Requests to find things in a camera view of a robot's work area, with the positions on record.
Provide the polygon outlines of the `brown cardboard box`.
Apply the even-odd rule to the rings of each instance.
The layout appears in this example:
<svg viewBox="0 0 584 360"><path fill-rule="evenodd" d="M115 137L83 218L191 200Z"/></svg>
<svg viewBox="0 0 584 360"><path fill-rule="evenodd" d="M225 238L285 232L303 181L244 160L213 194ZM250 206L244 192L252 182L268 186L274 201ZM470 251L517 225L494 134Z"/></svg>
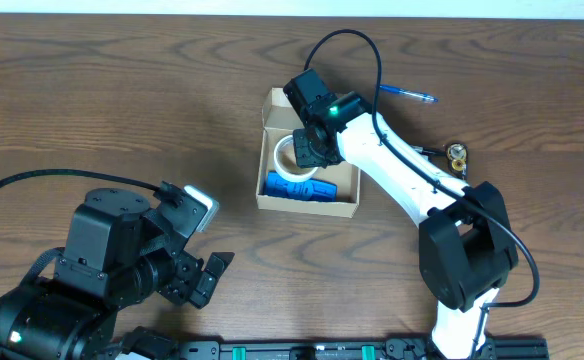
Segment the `brown cardboard box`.
<svg viewBox="0 0 584 360"><path fill-rule="evenodd" d="M273 150L277 142L302 123L281 88L269 91L262 107L263 136L256 184L256 201L261 210L276 210L313 215L351 218L359 205L360 170L346 162L326 169L318 167L311 179L338 187L334 202L299 201L267 196L263 193L268 173L275 171Z"/></svg>

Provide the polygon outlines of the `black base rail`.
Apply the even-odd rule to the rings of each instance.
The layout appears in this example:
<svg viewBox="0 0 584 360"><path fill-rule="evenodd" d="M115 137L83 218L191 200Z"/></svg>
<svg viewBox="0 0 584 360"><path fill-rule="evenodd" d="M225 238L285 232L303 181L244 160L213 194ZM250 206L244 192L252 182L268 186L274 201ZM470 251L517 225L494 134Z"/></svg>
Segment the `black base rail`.
<svg viewBox="0 0 584 360"><path fill-rule="evenodd" d="M384 341L334 342L178 342L147 329L137 329L108 350L106 359L174 360L432 360L443 355L425 337Z"/></svg>

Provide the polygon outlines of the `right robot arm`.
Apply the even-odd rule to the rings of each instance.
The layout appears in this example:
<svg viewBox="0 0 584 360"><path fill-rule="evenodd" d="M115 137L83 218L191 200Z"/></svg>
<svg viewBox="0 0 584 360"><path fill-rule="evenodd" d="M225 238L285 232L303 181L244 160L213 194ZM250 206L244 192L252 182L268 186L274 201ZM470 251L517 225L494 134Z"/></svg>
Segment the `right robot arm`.
<svg viewBox="0 0 584 360"><path fill-rule="evenodd" d="M400 139L355 92L338 96L307 69L283 92L303 126L293 133L301 168L347 162L369 175L419 229L419 271L437 299L431 339L448 359L466 359L486 341L483 305L517 265L501 193L432 164Z"/></svg>

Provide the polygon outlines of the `blue ballpoint pen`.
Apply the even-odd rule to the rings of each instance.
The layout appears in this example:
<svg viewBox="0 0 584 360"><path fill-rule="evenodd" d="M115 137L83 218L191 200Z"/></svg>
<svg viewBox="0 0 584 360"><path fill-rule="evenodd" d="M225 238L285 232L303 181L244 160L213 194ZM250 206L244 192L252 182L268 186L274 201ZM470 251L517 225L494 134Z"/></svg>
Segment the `blue ballpoint pen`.
<svg viewBox="0 0 584 360"><path fill-rule="evenodd" d="M412 98L412 99L415 99L415 100L418 100L418 101L421 101L424 103L432 104L432 103L438 102L438 99L430 94L416 92L416 91L412 91L412 90L407 90L407 89L396 87L396 86L381 84L380 89L382 91L387 92L387 93Z"/></svg>

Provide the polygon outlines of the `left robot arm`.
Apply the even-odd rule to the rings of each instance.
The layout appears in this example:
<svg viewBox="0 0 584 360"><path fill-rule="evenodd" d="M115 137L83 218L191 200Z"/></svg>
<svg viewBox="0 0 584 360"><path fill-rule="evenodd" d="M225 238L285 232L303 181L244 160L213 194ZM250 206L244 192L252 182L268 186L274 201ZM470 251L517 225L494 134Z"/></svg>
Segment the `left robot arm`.
<svg viewBox="0 0 584 360"><path fill-rule="evenodd" d="M19 285L0 297L0 359L112 357L118 313L155 293L175 305L205 307L231 263L185 250L218 203L194 186L164 183L151 206L115 188L88 192L66 244L44 252Z"/></svg>

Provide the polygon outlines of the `blue plastic case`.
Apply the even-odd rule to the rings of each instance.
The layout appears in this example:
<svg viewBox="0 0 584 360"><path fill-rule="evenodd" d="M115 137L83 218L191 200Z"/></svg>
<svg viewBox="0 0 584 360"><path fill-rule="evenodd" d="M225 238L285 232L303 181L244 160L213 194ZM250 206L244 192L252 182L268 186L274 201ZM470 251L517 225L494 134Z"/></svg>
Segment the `blue plastic case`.
<svg viewBox="0 0 584 360"><path fill-rule="evenodd" d="M285 180L278 173L268 173L263 193L267 196L299 201L334 202L338 187L334 184L310 179L303 182Z"/></svg>

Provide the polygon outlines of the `white masking tape roll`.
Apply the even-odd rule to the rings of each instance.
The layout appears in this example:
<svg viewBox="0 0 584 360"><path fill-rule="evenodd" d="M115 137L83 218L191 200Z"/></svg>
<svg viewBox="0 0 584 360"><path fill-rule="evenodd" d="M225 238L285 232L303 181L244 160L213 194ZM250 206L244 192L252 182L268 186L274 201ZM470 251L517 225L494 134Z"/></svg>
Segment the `white masking tape roll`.
<svg viewBox="0 0 584 360"><path fill-rule="evenodd" d="M317 167L301 168L296 164L292 135L281 138L273 150L274 168L284 180L299 183L310 180L318 171Z"/></svg>

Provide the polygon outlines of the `yellow correction tape dispenser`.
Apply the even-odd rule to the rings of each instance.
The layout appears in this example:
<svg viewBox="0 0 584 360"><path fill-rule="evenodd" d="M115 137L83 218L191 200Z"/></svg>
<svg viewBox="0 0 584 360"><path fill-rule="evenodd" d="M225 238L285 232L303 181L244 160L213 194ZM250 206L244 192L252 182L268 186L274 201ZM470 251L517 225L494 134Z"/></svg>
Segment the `yellow correction tape dispenser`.
<svg viewBox="0 0 584 360"><path fill-rule="evenodd" d="M450 143L446 147L446 158L450 172L461 180L468 176L468 148L463 143Z"/></svg>

